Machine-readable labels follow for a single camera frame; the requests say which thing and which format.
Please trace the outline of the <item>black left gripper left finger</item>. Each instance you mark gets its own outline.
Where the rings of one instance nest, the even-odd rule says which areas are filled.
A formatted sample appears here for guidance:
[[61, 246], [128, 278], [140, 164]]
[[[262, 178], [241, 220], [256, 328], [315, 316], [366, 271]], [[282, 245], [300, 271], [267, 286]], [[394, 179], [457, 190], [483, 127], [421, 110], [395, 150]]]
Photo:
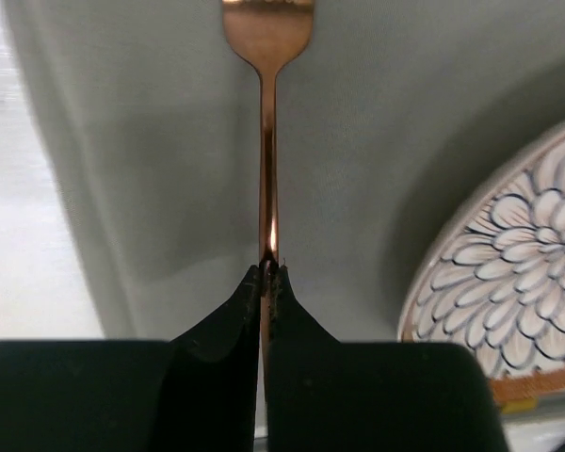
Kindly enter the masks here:
[[0, 451], [250, 451], [259, 271], [170, 341], [0, 340]]

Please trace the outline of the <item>floral patterned ceramic plate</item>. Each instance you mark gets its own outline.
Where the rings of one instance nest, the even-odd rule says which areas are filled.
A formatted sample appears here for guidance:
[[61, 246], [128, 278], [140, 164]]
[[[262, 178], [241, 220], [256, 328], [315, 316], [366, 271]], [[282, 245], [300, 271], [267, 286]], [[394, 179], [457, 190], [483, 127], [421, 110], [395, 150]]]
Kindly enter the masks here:
[[501, 405], [565, 391], [565, 121], [444, 225], [412, 280], [397, 338], [467, 348]]

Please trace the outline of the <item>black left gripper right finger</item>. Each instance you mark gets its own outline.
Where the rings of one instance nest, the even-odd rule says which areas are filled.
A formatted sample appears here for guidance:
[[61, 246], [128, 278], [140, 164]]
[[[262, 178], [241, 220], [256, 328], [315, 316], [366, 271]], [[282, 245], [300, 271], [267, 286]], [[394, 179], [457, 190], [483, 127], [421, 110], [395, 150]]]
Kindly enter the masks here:
[[270, 451], [506, 451], [475, 358], [447, 343], [341, 342], [273, 282], [266, 365]]

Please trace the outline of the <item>copper fork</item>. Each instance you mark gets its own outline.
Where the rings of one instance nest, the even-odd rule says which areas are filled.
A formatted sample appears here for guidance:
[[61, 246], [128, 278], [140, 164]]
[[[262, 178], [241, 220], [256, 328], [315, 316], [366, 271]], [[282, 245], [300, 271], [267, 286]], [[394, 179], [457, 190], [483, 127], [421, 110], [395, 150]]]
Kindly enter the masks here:
[[264, 391], [274, 280], [279, 267], [277, 171], [277, 76], [308, 46], [314, 28], [314, 1], [223, 1], [222, 25], [234, 52], [256, 71], [260, 82], [259, 267], [261, 349]]

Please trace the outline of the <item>grey cloth placemat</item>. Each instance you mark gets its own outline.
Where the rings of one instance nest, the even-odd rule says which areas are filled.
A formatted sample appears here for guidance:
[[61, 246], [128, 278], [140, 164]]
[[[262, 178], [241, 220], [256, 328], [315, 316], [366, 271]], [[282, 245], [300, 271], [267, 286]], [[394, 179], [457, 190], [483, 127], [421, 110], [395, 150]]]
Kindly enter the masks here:
[[565, 333], [523, 336], [565, 302], [565, 255], [505, 248], [565, 203], [565, 1], [319, 1], [260, 128], [265, 79], [244, 60], [260, 19], [221, 1], [6, 1], [30, 102], [105, 330], [172, 335], [255, 257], [278, 323], [290, 269], [338, 336], [416, 333], [460, 305], [496, 397], [565, 393]]

